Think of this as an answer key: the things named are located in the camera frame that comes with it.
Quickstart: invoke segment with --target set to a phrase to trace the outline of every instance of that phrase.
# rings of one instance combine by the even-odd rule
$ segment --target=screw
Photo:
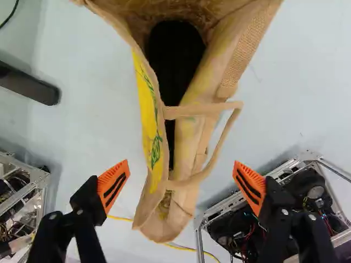
[[[53,219],[55,219],[55,218],[56,218],[56,214],[52,214],[52,215],[49,217],[50,220],[53,220]]]
[[[312,214],[309,214],[308,217],[311,218],[311,220],[313,220],[313,221],[316,220],[316,217],[314,215],[312,215]]]

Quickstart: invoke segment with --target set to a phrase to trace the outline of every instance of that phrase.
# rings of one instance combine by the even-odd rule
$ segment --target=aluminum frame
[[[289,161],[285,162],[281,166],[275,168],[273,171],[268,173],[267,175],[273,177],[278,183],[284,185],[288,183],[292,176],[295,173],[300,172],[302,169],[305,169],[309,166],[313,166],[324,178],[325,174],[322,168],[326,168],[333,172],[334,174],[338,175],[339,177],[345,179],[349,183],[351,183],[351,174],[342,170],[341,168],[333,165],[326,159],[322,157],[321,154],[306,150],[301,152],[296,157],[290,159]],[[292,171],[291,169],[297,167],[299,168],[296,172],[292,172],[291,175],[280,178],[279,176],[284,174],[287,171]],[[333,198],[333,205],[332,209],[336,213],[336,215],[343,221],[345,224],[348,225],[348,229],[345,231],[333,236],[331,238],[332,244],[334,247],[337,247],[349,240],[351,240],[351,222],[346,218],[342,208],[339,204],[337,197],[334,194],[330,183],[326,178],[326,187],[329,191],[330,195]],[[196,239],[196,253],[197,253],[197,262],[198,263],[205,263],[205,257],[203,255],[203,245],[202,245],[202,230],[207,231],[207,226],[210,225],[213,221],[217,220],[219,217],[223,216],[224,214],[228,213],[229,211],[237,211],[241,209],[243,206],[247,204],[244,196],[242,195],[241,191],[234,192],[230,197],[220,201],[219,203],[215,204],[214,206],[208,208],[203,213],[199,214],[194,219],[194,230],[195,230],[195,239]],[[292,263],[298,262],[298,255],[294,255],[284,261],[285,263]]]

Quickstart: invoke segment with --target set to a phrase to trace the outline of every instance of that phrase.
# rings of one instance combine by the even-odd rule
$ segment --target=black cable
[[[10,15],[1,23],[0,29],[2,29],[7,24],[7,22],[12,18],[12,16],[15,14],[19,2],[20,0],[16,0],[15,6],[13,6],[13,9]]]

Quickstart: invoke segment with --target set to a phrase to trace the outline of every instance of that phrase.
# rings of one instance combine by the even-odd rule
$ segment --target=metal frame
[[[37,226],[45,214],[44,211],[44,200],[45,200],[45,193],[46,193],[46,187],[49,183],[50,179],[50,173],[47,173],[46,171],[43,171],[39,168],[30,166],[28,164],[25,164],[13,157],[13,154],[11,153],[4,153],[0,152],[0,163],[4,164],[5,166],[11,168],[9,169],[8,172],[6,172],[3,175],[2,179],[6,179],[11,175],[11,173],[21,169],[26,171],[29,176],[30,176],[30,183],[27,184],[25,187],[20,189],[19,191],[13,191],[14,194],[11,195],[6,201],[0,204],[0,216],[3,215],[8,209],[10,209],[13,205],[15,205],[18,201],[22,200],[23,198],[32,192],[34,189],[38,189],[40,194],[39,195],[34,195],[29,201],[25,202],[26,204],[30,203],[31,201],[34,201],[34,199],[39,202],[39,205],[37,207]]]
[[[351,183],[351,174],[347,173],[346,171],[340,169],[339,167],[331,164],[327,160],[325,160],[321,154],[306,150],[300,154],[298,154],[295,158],[290,159],[286,163],[282,164],[281,166],[277,167],[267,175],[273,177],[278,183],[284,185],[288,183],[292,176],[295,173],[298,173],[302,169],[305,169],[309,166],[313,166],[323,177],[325,177],[322,168],[327,168],[328,170],[332,171],[336,175],[340,176],[341,178],[345,179],[349,183]],[[299,168],[296,172],[292,172],[292,168],[297,167]],[[291,171],[291,175],[280,178],[282,174],[287,171]],[[337,247],[349,240],[351,240],[351,222],[346,218],[342,208],[337,200],[337,197],[334,194],[332,187],[330,186],[327,178],[326,178],[326,187],[329,191],[330,195],[333,198],[333,205],[332,209],[336,213],[336,215],[345,222],[349,226],[349,229],[337,234],[336,236],[332,237],[332,243],[334,247]],[[237,211],[246,205],[247,202],[242,195],[241,191],[234,192],[230,197],[220,201],[219,203],[215,204],[214,206],[208,208],[203,213],[199,214],[194,219],[194,230],[195,230],[195,237],[196,237],[196,253],[197,253],[197,262],[198,263],[205,263],[205,258],[203,255],[203,246],[202,246],[202,230],[207,231],[207,226],[210,225],[213,221],[218,219],[219,217],[223,216],[224,214],[228,213],[229,211]],[[298,256],[292,256],[291,258],[285,260],[285,262],[298,262]]]
[[[50,173],[15,159],[14,154],[9,152],[0,152],[0,164],[2,164],[3,170],[1,179],[3,179],[5,182],[7,182],[7,178],[9,178],[12,173],[18,170],[23,170],[30,177],[30,183],[19,191],[15,191],[11,186],[9,186],[13,194],[0,204],[0,216],[13,207],[13,205],[17,204],[18,201],[22,201],[24,206],[14,214],[13,219],[15,219],[15,221],[20,221],[23,225],[27,225],[36,230],[41,219],[43,218],[43,215],[46,213],[46,211],[44,211],[44,202],[46,188],[49,184]],[[25,202],[24,197],[35,189],[37,189],[36,194]],[[32,222],[33,224],[31,224],[30,221],[26,221],[26,216],[32,211],[36,211],[35,221]],[[18,262],[25,262],[28,257],[28,252],[29,250],[19,259]]]

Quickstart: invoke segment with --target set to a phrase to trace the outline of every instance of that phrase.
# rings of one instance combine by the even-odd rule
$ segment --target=green design
[[[163,142],[162,138],[159,136],[158,131],[157,135],[152,142],[151,150],[151,168],[153,169],[156,162],[160,159],[161,156],[161,143]]]
[[[152,142],[152,149],[151,149],[151,169],[153,169],[155,164],[157,163],[157,161],[161,157],[161,143],[163,142],[163,140],[162,140],[162,137],[158,133],[158,123],[157,123],[158,110],[157,110],[157,106],[156,106],[157,104],[156,104],[155,91],[154,91],[154,88],[153,88],[148,76],[144,72],[143,68],[142,67],[140,67],[140,68],[141,68],[141,72],[143,73],[144,80],[146,81],[146,84],[148,85],[148,87],[151,91],[152,100],[154,101],[154,113],[155,113],[157,129],[156,129],[156,136],[154,137],[154,140]]]

